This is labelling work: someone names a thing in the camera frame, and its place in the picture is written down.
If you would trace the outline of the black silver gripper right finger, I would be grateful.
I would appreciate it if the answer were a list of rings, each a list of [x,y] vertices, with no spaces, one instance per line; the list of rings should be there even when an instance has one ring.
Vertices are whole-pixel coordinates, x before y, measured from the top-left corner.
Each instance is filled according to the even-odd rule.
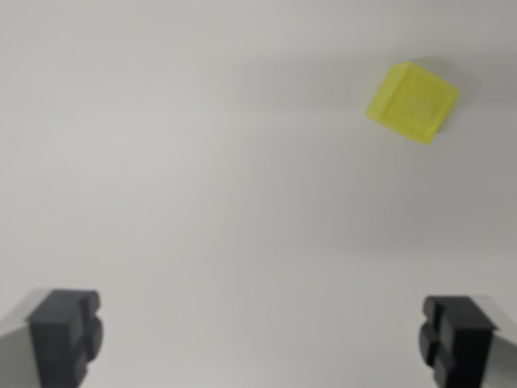
[[[515,387],[516,319],[491,297],[425,298],[418,346],[441,388]]]

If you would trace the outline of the black silver gripper left finger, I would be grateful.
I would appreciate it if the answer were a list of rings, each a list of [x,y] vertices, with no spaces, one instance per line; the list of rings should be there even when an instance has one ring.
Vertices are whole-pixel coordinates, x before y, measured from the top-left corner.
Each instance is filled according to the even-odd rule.
[[[79,387],[103,343],[91,289],[33,289],[1,317],[2,387]]]

